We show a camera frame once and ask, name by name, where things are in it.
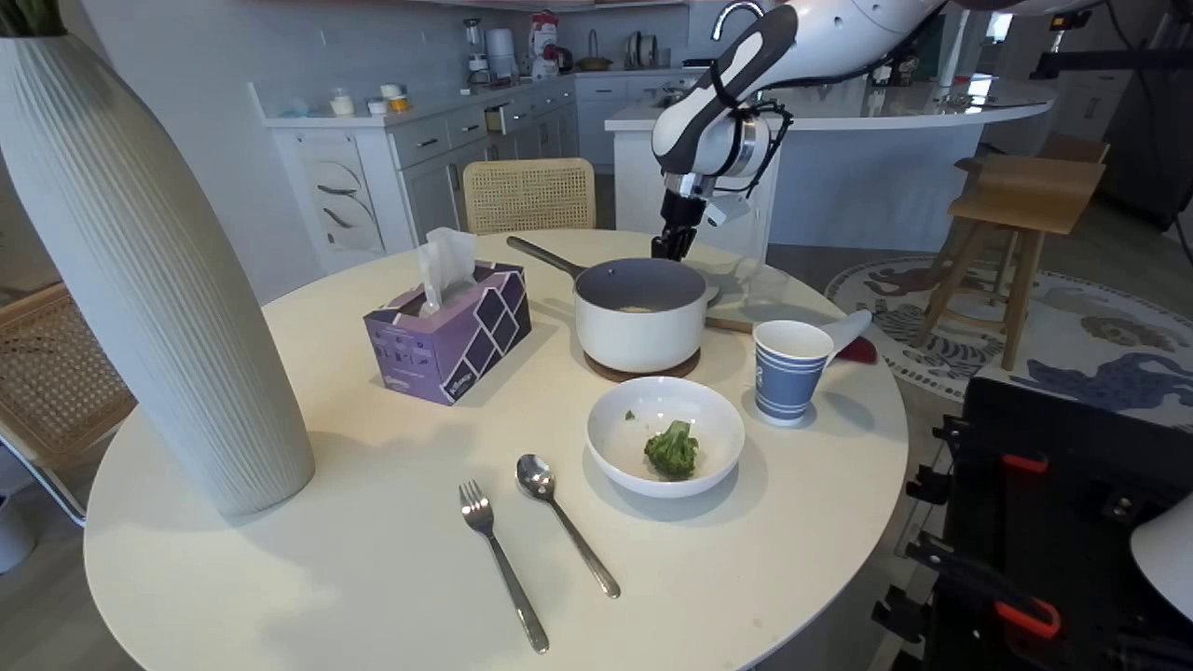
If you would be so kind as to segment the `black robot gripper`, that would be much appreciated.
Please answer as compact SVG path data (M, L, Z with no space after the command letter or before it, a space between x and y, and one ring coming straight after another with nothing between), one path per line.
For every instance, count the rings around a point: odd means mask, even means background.
M708 205L704 195L667 190L663 205L658 205L663 226L651 237L651 252L683 260L695 237L695 226L704 220L704 205Z

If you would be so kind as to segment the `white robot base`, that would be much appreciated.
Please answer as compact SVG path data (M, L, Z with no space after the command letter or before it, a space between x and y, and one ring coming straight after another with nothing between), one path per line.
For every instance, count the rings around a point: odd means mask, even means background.
M1193 493L1138 524L1129 556L1149 587L1193 624Z

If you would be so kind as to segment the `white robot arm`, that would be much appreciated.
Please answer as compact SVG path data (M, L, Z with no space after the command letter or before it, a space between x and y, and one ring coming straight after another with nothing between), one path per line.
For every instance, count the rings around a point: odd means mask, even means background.
M663 177L654 257L683 260L712 198L748 198L775 162L791 112L761 102L761 91L864 76L942 6L942 0L740 4L756 19L651 124Z

